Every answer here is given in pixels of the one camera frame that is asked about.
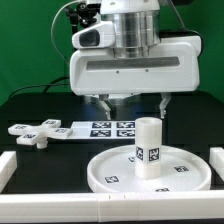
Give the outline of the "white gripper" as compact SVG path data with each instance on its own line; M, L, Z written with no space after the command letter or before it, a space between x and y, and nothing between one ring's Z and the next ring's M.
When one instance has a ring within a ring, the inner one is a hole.
M110 48L76 51L70 60L70 85L77 95L96 94L111 119L105 94L162 93L160 117L165 118L170 93L195 90L200 82L198 36L163 38L147 57L117 59Z

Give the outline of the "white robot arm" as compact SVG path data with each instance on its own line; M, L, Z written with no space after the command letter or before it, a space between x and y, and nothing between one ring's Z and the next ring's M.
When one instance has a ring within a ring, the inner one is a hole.
M199 85L202 38L184 27L159 29L160 7L173 0L87 0L77 10L88 26L72 36L70 84L97 97L111 120L113 98L159 93L164 110L172 92Z

